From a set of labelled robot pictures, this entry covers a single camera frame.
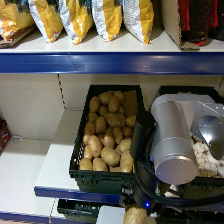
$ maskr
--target chip bag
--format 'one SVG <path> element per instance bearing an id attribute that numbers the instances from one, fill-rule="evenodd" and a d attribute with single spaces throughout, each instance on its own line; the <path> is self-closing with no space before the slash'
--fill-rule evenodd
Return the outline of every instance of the chip bag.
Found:
<path id="1" fill-rule="evenodd" d="M 33 19 L 46 42 L 54 42 L 63 28 L 57 0 L 28 0 Z"/>
<path id="2" fill-rule="evenodd" d="M 92 13 L 96 29 L 105 41 L 113 40 L 122 23 L 119 0 L 92 0 Z"/>
<path id="3" fill-rule="evenodd" d="M 15 39 L 34 25 L 27 0 L 0 0 L 0 35 L 5 41 Z"/>
<path id="4" fill-rule="evenodd" d="M 190 0 L 190 35 L 188 41 L 200 43 L 208 37 L 210 0 Z"/>
<path id="5" fill-rule="evenodd" d="M 93 26 L 89 0 L 59 0 L 64 28 L 74 44 L 79 44 Z"/>
<path id="6" fill-rule="evenodd" d="M 124 0 L 124 25 L 144 44 L 150 43 L 153 27 L 153 6 L 150 0 Z"/>
<path id="7" fill-rule="evenodd" d="M 218 0 L 218 21 L 217 40 L 224 40 L 224 0 Z"/>

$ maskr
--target store shelf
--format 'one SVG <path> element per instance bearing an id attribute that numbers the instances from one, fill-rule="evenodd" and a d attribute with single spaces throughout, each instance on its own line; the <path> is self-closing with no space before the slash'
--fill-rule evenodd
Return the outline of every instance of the store shelf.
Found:
<path id="1" fill-rule="evenodd" d="M 69 176 L 81 115 L 82 111 L 65 110 L 36 181 L 35 194 L 41 197 L 118 204 L 119 195 L 81 192 L 75 179 Z"/>
<path id="2" fill-rule="evenodd" d="M 0 156 L 0 219 L 49 223 L 53 198 L 37 198 L 35 181 L 50 141 L 9 142 Z"/>
<path id="3" fill-rule="evenodd" d="M 49 44 L 35 30 L 15 47 L 0 49 L 0 73 L 223 74 L 221 41 L 208 40 L 200 52 L 181 52 L 161 28 L 153 29 L 151 39 L 142 44 L 122 28 L 115 40 L 104 42 L 92 28 L 79 45 L 65 31 Z"/>

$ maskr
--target black cable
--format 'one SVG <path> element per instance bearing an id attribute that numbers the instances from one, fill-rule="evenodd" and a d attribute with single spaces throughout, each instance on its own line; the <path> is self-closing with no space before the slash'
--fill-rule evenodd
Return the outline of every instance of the black cable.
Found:
<path id="1" fill-rule="evenodd" d="M 199 200 L 188 200 L 188 199 L 167 199 L 163 198 L 151 190 L 149 190 L 145 184 L 142 182 L 140 176 L 139 176 L 139 171 L 138 171 L 138 166 L 137 166 L 137 161 L 135 161 L 135 176 L 136 180 L 139 183 L 141 190 L 145 195 L 148 197 L 153 198 L 157 202 L 164 204 L 169 207 L 176 207 L 176 208 L 195 208 L 195 207 L 201 207 L 201 206 L 206 206 L 206 205 L 212 205 L 212 204 L 217 204 L 221 203 L 224 201 L 224 194 L 210 197 L 210 198 L 203 198 Z"/>

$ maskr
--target potato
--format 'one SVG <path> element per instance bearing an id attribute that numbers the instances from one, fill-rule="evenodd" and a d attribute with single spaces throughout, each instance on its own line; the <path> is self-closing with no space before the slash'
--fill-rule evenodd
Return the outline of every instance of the potato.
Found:
<path id="1" fill-rule="evenodd" d="M 110 172 L 121 172 L 121 168 L 120 168 L 119 164 L 114 167 L 109 166 L 109 170 L 110 170 Z"/>
<path id="2" fill-rule="evenodd" d="M 108 113 L 108 108 L 105 105 L 100 105 L 99 111 L 98 111 L 100 116 L 104 116 L 105 114 Z"/>
<path id="3" fill-rule="evenodd" d="M 113 136 L 115 139 L 115 142 L 119 145 L 121 140 L 123 139 L 123 132 L 119 127 L 115 127 L 113 129 Z"/>
<path id="4" fill-rule="evenodd" d="M 107 124 L 110 127 L 122 127 L 123 124 L 123 117 L 120 114 L 117 113 L 107 113 L 104 115 L 104 117 L 107 120 Z"/>
<path id="5" fill-rule="evenodd" d="M 103 105 L 108 105 L 111 97 L 112 93 L 106 92 L 99 95 L 99 100 Z"/>
<path id="6" fill-rule="evenodd" d="M 126 120 L 125 120 L 126 125 L 129 128 L 134 128 L 134 126 L 135 126 L 135 119 L 136 119 L 136 115 L 132 115 L 130 117 L 127 117 Z"/>
<path id="7" fill-rule="evenodd" d="M 131 147 L 131 138 L 125 138 L 121 141 L 121 143 L 118 145 L 121 153 L 123 153 L 125 150 L 129 150 Z"/>
<path id="8" fill-rule="evenodd" d="M 112 96 L 109 100 L 108 111 L 110 113 L 116 113 L 120 106 L 119 99 L 116 96 Z"/>
<path id="9" fill-rule="evenodd" d="M 79 170 L 93 170 L 93 164 L 89 159 L 82 158 L 79 162 Z"/>
<path id="10" fill-rule="evenodd" d="M 143 224 L 147 215 L 147 210 L 135 205 L 129 207 L 124 213 L 123 224 Z"/>
<path id="11" fill-rule="evenodd" d="M 93 157 L 100 157 L 102 151 L 102 143 L 95 135 L 92 135 L 90 137 L 89 147 Z"/>
<path id="12" fill-rule="evenodd" d="M 98 117 L 95 122 L 96 134 L 104 134 L 107 130 L 107 122 L 105 117 Z"/>
<path id="13" fill-rule="evenodd" d="M 110 147 L 104 147 L 101 158 L 108 166 L 116 166 L 120 162 L 120 155 Z"/>
<path id="14" fill-rule="evenodd" d="M 117 113 L 123 115 L 124 114 L 124 108 L 122 106 L 119 106 Z"/>
<path id="15" fill-rule="evenodd" d="M 114 148 L 115 141 L 114 141 L 114 137 L 113 137 L 113 128 L 112 127 L 107 128 L 107 131 L 103 138 L 103 144 L 105 147 Z"/>
<path id="16" fill-rule="evenodd" d="M 89 145 L 86 145 L 83 150 L 83 158 L 89 159 L 90 161 L 93 159 L 93 155 L 89 148 Z"/>
<path id="17" fill-rule="evenodd" d="M 93 171 L 108 171 L 107 165 L 101 158 L 94 158 Z"/>
<path id="18" fill-rule="evenodd" d="M 131 173 L 134 164 L 134 159 L 131 157 L 130 151 L 126 149 L 121 154 L 120 167 L 121 172 Z"/>
<path id="19" fill-rule="evenodd" d="M 92 135 L 95 134 L 96 126 L 93 122 L 88 122 L 84 128 L 84 135 L 83 135 L 83 143 L 85 145 L 89 144 L 89 139 Z"/>
<path id="20" fill-rule="evenodd" d="M 132 137 L 133 130 L 131 128 L 127 126 L 122 127 L 122 132 L 123 132 L 124 138 Z"/>
<path id="21" fill-rule="evenodd" d="M 121 155 L 121 150 L 120 150 L 120 148 L 119 148 L 119 145 L 116 147 L 115 151 L 116 151 L 119 155 Z"/>
<path id="22" fill-rule="evenodd" d="M 122 105 L 125 101 L 125 96 L 122 92 L 114 92 L 114 96 L 116 96 L 119 99 L 120 104 Z"/>
<path id="23" fill-rule="evenodd" d="M 96 96 L 92 97 L 91 100 L 89 101 L 89 112 L 96 113 L 99 110 L 99 107 L 100 107 L 99 99 Z"/>
<path id="24" fill-rule="evenodd" d="M 89 113 L 87 115 L 87 122 L 95 122 L 99 116 L 96 113 Z"/>
<path id="25" fill-rule="evenodd" d="M 104 134 L 99 134 L 97 135 L 97 138 L 102 142 L 103 144 L 103 138 L 104 138 Z"/>
<path id="26" fill-rule="evenodd" d="M 120 116 L 121 116 L 121 127 L 124 127 L 125 126 L 125 116 L 124 115 L 122 115 L 122 114 L 120 114 Z"/>

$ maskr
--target silver cylinder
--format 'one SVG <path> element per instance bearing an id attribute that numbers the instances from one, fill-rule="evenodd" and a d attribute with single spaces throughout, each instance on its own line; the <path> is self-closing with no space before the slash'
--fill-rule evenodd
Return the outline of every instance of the silver cylinder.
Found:
<path id="1" fill-rule="evenodd" d="M 184 116 L 177 102 L 163 102 L 153 107 L 157 122 L 152 150 L 156 176 L 168 184 L 185 184 L 197 173 L 197 163 Z"/>

